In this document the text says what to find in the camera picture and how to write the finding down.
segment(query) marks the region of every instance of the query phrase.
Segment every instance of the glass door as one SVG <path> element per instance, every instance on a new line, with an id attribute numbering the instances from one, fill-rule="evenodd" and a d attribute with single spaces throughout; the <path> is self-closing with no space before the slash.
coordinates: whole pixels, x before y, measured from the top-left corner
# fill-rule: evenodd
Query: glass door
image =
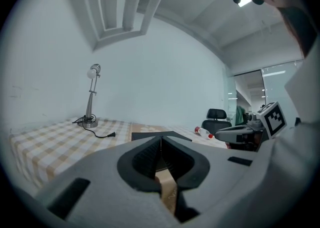
<path id="1" fill-rule="evenodd" d="M 224 110 L 226 112 L 226 120 L 234 127 L 236 125 L 236 109 L 237 109 L 237 91 L 235 77 L 231 75 L 229 69 L 225 69 L 224 83 Z"/>
<path id="2" fill-rule="evenodd" d="M 287 122 L 286 129 L 294 127 L 298 113 L 285 90 L 285 85 L 302 63 L 302 61 L 288 62 L 262 69 L 265 102 L 269 104 L 278 101 Z"/>

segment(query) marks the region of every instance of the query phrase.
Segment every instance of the plastic bottle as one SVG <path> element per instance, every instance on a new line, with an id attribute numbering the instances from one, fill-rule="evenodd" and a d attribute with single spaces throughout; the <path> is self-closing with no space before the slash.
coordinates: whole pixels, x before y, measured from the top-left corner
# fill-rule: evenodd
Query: plastic bottle
<path id="1" fill-rule="evenodd" d="M 194 129 L 194 132 L 196 132 L 197 134 L 199 134 L 200 136 L 204 137 L 204 138 L 208 138 L 208 139 L 212 139 L 214 137 L 213 134 L 210 134 L 210 132 L 202 127 L 198 127 L 196 126 Z"/>

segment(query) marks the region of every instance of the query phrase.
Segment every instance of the power cord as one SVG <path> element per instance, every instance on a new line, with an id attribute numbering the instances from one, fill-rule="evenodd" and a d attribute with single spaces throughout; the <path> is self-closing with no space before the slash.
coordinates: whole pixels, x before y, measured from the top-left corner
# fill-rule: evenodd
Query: power cord
<path id="1" fill-rule="evenodd" d="M 95 122 L 96 120 L 97 120 L 97 117 L 96 117 L 94 114 L 92 114 L 92 116 L 91 116 L 90 118 L 87 118 L 86 115 L 84 115 L 84 116 L 82 116 L 81 118 L 78 118 L 76 121 L 74 121 L 74 122 L 72 122 L 72 123 L 77 123 L 77 124 L 81 123 L 81 124 L 82 124 L 82 127 L 83 127 L 85 130 L 94 133 L 94 136 L 95 136 L 96 138 L 111 138 L 111 137 L 116 137 L 116 133 L 115 133 L 115 132 L 113 132 L 113 133 L 111 133 L 111 134 L 108 134 L 108 135 L 106 135 L 106 136 L 98 136 L 98 135 L 96 135 L 96 133 L 95 133 L 94 131 L 92 131 L 92 130 L 87 129 L 87 128 L 84 127 L 84 122 L 88 122 L 88 121 Z"/>

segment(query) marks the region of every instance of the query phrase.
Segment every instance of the lamp base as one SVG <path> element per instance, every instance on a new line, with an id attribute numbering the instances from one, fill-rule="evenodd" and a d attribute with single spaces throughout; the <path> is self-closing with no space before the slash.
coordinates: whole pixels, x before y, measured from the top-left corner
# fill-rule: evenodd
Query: lamp base
<path id="1" fill-rule="evenodd" d="M 78 126 L 84 127 L 86 129 L 92 129 L 92 128 L 95 128 L 96 126 L 98 126 L 98 121 L 97 120 L 95 120 L 95 121 L 91 121 L 91 120 L 83 121 L 83 122 L 78 123 Z"/>

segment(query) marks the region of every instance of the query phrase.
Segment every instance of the desk lamp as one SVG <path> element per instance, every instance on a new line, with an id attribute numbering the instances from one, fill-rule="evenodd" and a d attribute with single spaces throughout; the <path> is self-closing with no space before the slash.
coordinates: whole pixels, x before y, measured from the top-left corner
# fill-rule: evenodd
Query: desk lamp
<path id="1" fill-rule="evenodd" d="M 94 64 L 90 67 L 90 70 L 86 73 L 89 79 L 91 79 L 91 86 L 90 86 L 90 95 L 89 95 L 89 100 L 88 100 L 88 105 L 86 107 L 86 112 L 85 116 L 82 120 L 82 122 L 78 123 L 80 127 L 84 128 L 95 128 L 98 126 L 98 121 L 96 119 L 93 120 L 93 115 L 92 115 L 92 98 L 95 95 L 97 95 L 96 92 L 96 85 L 97 85 L 97 79 L 98 77 L 100 78 L 100 71 L 101 71 L 101 66 L 100 64 Z M 95 83 L 94 83 L 94 88 L 92 90 L 92 84 L 95 78 Z"/>

